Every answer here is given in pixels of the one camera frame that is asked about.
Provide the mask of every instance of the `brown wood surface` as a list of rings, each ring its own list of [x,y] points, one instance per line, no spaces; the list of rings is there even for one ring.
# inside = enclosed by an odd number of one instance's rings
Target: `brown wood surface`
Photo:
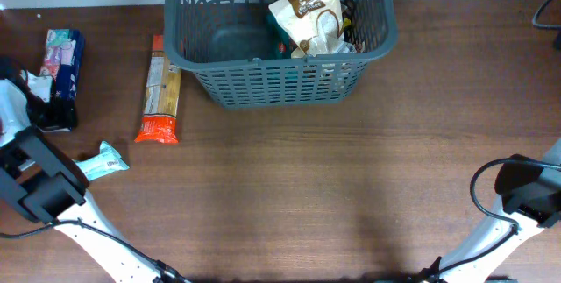
[[[397,47],[336,105],[228,111],[184,73],[178,145],[132,141],[161,6],[2,11],[0,53],[37,72],[47,28],[85,35],[80,126],[48,138],[74,159],[101,140],[125,156],[129,171],[90,190],[148,255],[189,277],[384,276],[418,272],[466,237],[482,218],[468,192],[479,166],[541,158],[561,137],[561,52],[530,26],[541,2],[396,0]],[[486,205],[495,173],[479,185]],[[1,204],[1,231],[37,226]],[[495,274],[557,281],[560,236],[532,238]],[[110,277],[51,231],[0,241],[0,281]]]

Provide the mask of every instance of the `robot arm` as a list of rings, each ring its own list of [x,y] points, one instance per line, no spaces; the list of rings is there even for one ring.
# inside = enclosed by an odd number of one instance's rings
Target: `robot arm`
[[[0,146],[8,144],[17,132],[31,125],[27,116],[27,99],[13,83],[0,80]]]
[[[115,226],[105,218],[88,190],[84,194],[84,201],[82,205],[72,205],[59,214],[57,219],[61,222],[81,220],[125,240]],[[152,283],[160,277],[160,272],[148,260],[108,237],[76,224],[62,224],[54,228],[80,245],[115,282]]]
[[[433,265],[437,271],[428,275],[429,281],[485,282],[516,248],[561,218],[561,172],[559,166],[551,165],[561,163],[561,139],[545,154],[544,162],[521,155],[503,160],[494,162],[504,165],[495,182],[492,211],[479,207],[490,214],[456,250],[437,260]],[[478,173],[494,164],[488,163]],[[472,198],[479,174],[472,181]]]
[[[521,226],[518,234],[508,238],[508,234],[513,229],[512,224],[486,216],[458,248],[442,258],[440,269],[479,256],[501,240],[506,239],[506,241],[485,257],[443,272],[440,279],[448,283],[485,282],[516,248],[543,231],[543,228],[540,228],[538,223],[529,217],[520,213],[512,215],[505,213],[500,196],[495,199],[492,212],[515,219]]]

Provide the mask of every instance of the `snack bag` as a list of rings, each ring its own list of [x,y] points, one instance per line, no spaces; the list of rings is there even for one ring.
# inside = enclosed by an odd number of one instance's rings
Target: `snack bag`
[[[85,44],[85,38],[74,29],[49,29],[46,33],[39,77],[52,77],[54,92],[49,95],[50,112],[38,124],[42,131],[71,131],[78,126],[75,102]]]
[[[121,154],[105,141],[99,146],[99,155],[84,161],[75,160],[75,163],[90,182],[106,174],[129,169]]]
[[[269,5],[269,10],[298,45],[292,58],[353,53],[354,47],[344,42],[339,0],[278,0]]]
[[[157,140],[164,144],[178,143],[175,116],[179,102],[181,70],[164,54],[164,37],[154,35],[152,60],[146,82],[144,115],[135,142]]]

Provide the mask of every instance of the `colorful package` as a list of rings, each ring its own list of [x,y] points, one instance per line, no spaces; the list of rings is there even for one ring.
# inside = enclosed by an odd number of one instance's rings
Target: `colorful package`
[[[135,142],[157,140],[164,144],[178,143],[175,116],[179,102],[181,70],[164,54],[164,37],[154,35],[152,60],[146,82],[144,115]]]
[[[76,92],[85,40],[72,29],[51,29],[46,34],[46,51],[39,75],[54,78],[54,93],[42,131],[70,131],[78,125]]]

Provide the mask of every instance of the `brown label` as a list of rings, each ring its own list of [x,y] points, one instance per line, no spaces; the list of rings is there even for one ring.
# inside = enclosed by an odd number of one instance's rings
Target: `brown label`
[[[321,0],[288,0],[295,11],[298,18],[306,16],[310,11],[315,11],[325,7],[325,3]]]
[[[309,41],[308,40],[300,41],[299,47],[306,53],[309,50]]]

